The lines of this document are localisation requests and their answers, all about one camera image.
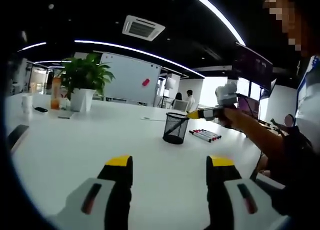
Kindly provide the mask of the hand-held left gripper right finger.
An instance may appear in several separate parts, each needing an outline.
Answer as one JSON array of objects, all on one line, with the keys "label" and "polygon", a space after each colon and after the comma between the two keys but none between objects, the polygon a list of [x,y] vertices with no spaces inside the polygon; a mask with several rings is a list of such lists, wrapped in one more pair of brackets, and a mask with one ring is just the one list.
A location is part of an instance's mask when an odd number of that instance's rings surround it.
[{"label": "hand-held left gripper right finger", "polygon": [[242,178],[231,159],[206,158],[208,229],[286,229],[290,217],[272,206],[284,185],[258,173]]}]

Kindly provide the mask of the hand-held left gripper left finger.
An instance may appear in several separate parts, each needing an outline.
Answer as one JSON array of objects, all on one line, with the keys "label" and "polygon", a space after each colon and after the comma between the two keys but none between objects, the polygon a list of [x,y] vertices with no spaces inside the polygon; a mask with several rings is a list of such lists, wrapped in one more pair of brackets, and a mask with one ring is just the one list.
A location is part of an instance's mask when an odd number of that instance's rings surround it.
[{"label": "hand-held left gripper left finger", "polygon": [[108,160],[66,198],[60,212],[48,217],[56,229],[127,229],[132,199],[133,158]]}]

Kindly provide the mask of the person's right hand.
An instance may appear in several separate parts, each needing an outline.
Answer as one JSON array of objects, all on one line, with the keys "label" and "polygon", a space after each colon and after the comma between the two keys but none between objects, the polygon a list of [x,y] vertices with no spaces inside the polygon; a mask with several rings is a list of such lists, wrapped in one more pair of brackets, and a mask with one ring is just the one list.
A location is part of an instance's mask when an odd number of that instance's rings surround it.
[{"label": "person's right hand", "polygon": [[238,109],[224,108],[219,120],[224,127],[244,130],[248,116]]}]

